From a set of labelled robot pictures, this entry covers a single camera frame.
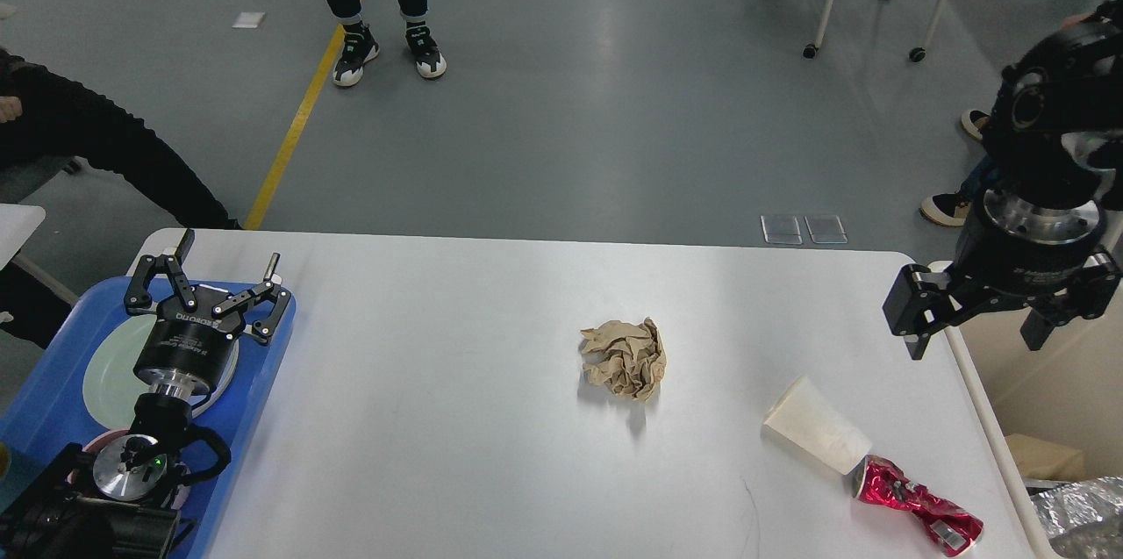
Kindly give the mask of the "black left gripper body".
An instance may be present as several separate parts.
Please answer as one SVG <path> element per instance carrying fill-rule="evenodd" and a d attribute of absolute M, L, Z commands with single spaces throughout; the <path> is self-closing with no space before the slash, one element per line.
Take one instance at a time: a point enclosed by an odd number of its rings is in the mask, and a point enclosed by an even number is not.
<path fill-rule="evenodd" d="M 182 306 L 157 306 L 155 324 L 145 339 L 133 374 L 154 387 L 164 382 L 186 390 L 185 398 L 222 390 L 223 374 L 236 361 L 240 315 L 214 318 L 212 308 L 186 312 Z"/>

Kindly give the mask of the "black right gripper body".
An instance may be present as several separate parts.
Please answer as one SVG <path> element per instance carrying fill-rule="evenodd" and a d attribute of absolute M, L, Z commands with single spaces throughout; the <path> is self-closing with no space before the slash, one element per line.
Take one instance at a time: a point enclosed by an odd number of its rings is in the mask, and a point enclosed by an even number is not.
<path fill-rule="evenodd" d="M 1105 229 L 1105 211 L 1096 202 L 1054 210 L 1010 190 L 980 190 L 952 266 L 1010 295 L 1010 306 L 1026 306 L 1062 291 L 1075 272 L 1103 250 Z"/>

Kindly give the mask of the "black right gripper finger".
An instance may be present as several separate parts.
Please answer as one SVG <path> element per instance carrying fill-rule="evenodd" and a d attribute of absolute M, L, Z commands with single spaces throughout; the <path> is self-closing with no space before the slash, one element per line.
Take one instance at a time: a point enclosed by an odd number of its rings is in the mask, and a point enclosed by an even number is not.
<path fill-rule="evenodd" d="M 923 358 L 932 336 L 950 326 L 962 326 L 983 312 L 1010 310 L 1010 295 L 967 276 L 955 266 L 931 271 L 907 264 L 898 272 L 883 315 L 893 335 L 904 340 L 909 356 Z"/>
<path fill-rule="evenodd" d="M 1119 282 L 1120 267 L 1114 256 L 1106 250 L 1093 254 L 1062 291 L 1028 303 L 1031 312 L 1021 327 L 1028 350 L 1043 348 L 1049 335 L 1072 319 L 1101 318 L 1119 290 Z"/>

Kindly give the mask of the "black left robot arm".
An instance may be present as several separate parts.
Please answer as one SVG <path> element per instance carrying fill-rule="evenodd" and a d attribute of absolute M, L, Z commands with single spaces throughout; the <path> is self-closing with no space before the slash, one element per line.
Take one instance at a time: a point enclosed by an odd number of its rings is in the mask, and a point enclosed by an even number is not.
<path fill-rule="evenodd" d="M 279 254 L 254 284 L 192 282 L 193 242 L 88 290 L 4 412 L 4 558 L 207 555 L 296 296 Z"/>

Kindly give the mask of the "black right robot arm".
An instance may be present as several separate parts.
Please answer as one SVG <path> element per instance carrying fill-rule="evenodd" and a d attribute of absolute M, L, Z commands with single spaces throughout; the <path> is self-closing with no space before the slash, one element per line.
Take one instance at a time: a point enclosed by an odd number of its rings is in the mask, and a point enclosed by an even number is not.
<path fill-rule="evenodd" d="M 912 359 L 983 312 L 1028 310 L 1031 350 L 1072 319 L 1104 314 L 1120 283 L 1101 242 L 1120 208 L 1120 94 L 1110 22 L 1054 33 L 1004 68 L 983 140 L 998 176 L 970 200 L 950 266 L 907 264 L 883 302 Z"/>

